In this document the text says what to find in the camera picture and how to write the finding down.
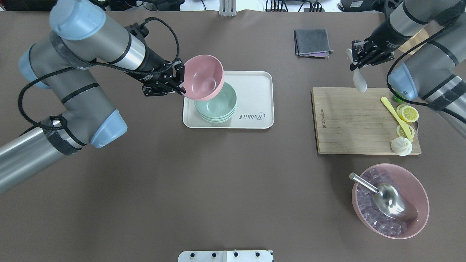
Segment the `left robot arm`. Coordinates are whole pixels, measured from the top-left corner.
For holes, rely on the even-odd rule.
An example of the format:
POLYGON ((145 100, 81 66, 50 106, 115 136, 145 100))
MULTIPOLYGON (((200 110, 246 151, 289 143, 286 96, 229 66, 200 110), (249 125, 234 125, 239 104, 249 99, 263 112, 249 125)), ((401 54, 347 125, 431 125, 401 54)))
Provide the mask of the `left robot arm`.
POLYGON ((87 144, 102 148, 126 133, 127 124, 90 73, 94 66, 121 70, 142 83, 145 96, 185 94, 185 65, 157 55, 145 42, 146 24, 123 27, 88 0, 59 0, 50 13, 51 32, 20 58, 29 81, 18 96, 20 114, 31 124, 1 147, 1 192, 73 155, 87 144), (36 122, 22 101, 32 86, 55 93, 65 112, 36 122))

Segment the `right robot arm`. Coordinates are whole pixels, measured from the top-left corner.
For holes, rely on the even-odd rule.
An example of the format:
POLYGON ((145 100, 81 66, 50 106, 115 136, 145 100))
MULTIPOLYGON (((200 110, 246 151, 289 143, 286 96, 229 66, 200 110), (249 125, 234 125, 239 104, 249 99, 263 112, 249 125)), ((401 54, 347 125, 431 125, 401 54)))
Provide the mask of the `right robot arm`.
POLYGON ((435 21, 442 29, 419 46, 404 62, 396 60, 387 74, 394 96, 406 103, 426 106, 465 136, 466 85, 453 73, 465 60, 464 0, 405 0, 364 41, 351 43, 351 70, 394 59, 393 52, 435 21))

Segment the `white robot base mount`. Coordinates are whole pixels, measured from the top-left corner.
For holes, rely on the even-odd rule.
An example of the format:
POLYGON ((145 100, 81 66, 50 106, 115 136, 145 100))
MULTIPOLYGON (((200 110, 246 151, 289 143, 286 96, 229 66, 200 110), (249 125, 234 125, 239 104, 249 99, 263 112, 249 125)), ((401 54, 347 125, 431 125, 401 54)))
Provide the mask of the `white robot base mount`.
POLYGON ((183 251, 178 262, 273 262, 273 251, 269 250, 210 250, 183 251))

